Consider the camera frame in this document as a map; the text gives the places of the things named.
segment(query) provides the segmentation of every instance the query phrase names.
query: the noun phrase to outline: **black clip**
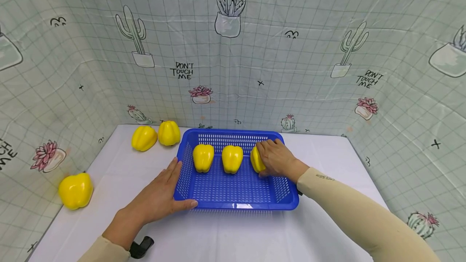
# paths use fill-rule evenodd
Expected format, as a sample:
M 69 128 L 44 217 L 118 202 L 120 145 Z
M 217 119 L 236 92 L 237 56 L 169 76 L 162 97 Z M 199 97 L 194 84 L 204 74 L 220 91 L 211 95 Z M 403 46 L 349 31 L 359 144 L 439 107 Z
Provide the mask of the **black clip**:
M 144 257 L 147 250 L 154 244 L 154 240 L 151 237 L 144 237 L 143 241 L 139 245 L 135 241 L 131 244 L 129 248 L 129 254 L 134 259 L 141 259 Z

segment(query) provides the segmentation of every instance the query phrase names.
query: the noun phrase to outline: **yellow bell pepper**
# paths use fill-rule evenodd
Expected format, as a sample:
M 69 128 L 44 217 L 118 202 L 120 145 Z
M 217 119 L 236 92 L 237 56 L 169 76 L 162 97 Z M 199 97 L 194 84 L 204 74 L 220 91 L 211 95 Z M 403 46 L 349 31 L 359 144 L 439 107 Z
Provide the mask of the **yellow bell pepper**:
M 239 146 L 226 146 L 222 151 L 223 170 L 226 173 L 238 172 L 243 161 L 243 149 Z
M 199 173 L 207 173 L 214 160 L 214 147 L 212 145 L 199 144 L 193 151 L 194 167 Z
M 157 132 L 147 125 L 138 127 L 131 139 L 131 146 L 137 151 L 147 151 L 157 142 Z
M 58 186 L 58 194 L 65 207 L 70 210 L 85 207 L 94 191 L 89 174 L 79 173 L 68 176 Z
M 254 146 L 254 148 L 252 149 L 250 157 L 251 157 L 252 167 L 254 168 L 254 171 L 256 173 L 259 173 L 260 171 L 265 170 L 265 165 L 262 162 L 261 156 L 259 155 L 257 146 Z
M 162 145 L 172 146 L 181 139 L 180 128 L 172 120 L 164 121 L 159 128 L 159 141 Z

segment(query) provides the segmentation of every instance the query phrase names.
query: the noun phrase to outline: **beige arm sleeve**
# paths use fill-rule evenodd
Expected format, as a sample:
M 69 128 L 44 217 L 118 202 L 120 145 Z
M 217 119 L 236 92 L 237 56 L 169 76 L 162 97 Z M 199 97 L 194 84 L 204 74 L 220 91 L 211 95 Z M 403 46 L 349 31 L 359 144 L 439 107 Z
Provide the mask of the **beige arm sleeve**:
M 100 236 L 78 262 L 126 262 L 129 252 Z
M 297 186 L 374 262 L 440 262 L 427 243 L 402 220 L 359 191 L 314 168 L 298 179 Z

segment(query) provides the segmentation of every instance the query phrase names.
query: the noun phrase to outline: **blue plastic basket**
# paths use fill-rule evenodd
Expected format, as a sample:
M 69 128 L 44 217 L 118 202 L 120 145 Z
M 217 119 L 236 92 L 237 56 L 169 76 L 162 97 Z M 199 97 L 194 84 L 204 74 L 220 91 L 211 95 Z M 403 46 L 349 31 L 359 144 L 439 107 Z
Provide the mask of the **blue plastic basket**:
M 187 130 L 177 154 L 183 167 L 175 200 L 193 198 L 199 202 L 199 209 L 295 209 L 299 198 L 294 183 L 285 177 L 260 179 L 252 168 L 249 158 L 252 149 L 257 142 L 267 139 L 283 141 L 274 131 Z M 194 168 L 193 149 L 199 144 L 214 146 L 214 161 L 208 173 L 198 173 Z M 243 148 L 243 162 L 236 174 L 223 171 L 221 155 L 228 145 Z

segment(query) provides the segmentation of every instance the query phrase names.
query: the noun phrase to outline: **white tablecloth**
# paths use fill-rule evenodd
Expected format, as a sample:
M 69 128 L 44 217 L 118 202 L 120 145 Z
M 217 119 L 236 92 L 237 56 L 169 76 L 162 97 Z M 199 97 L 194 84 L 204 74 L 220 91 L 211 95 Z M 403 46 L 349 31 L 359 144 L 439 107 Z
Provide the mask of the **white tablecloth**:
M 30 262 L 76 262 L 111 222 L 178 151 L 159 142 L 147 152 L 131 148 L 137 125 L 119 125 L 88 173 L 95 191 L 89 205 L 62 208 Z M 187 128 L 180 128 L 181 133 Z M 386 207 L 374 183 L 345 137 L 282 134 L 293 154 Z M 199 211 L 180 213 L 146 225 L 155 244 L 141 262 L 370 262 L 313 200 L 300 197 L 290 212 Z

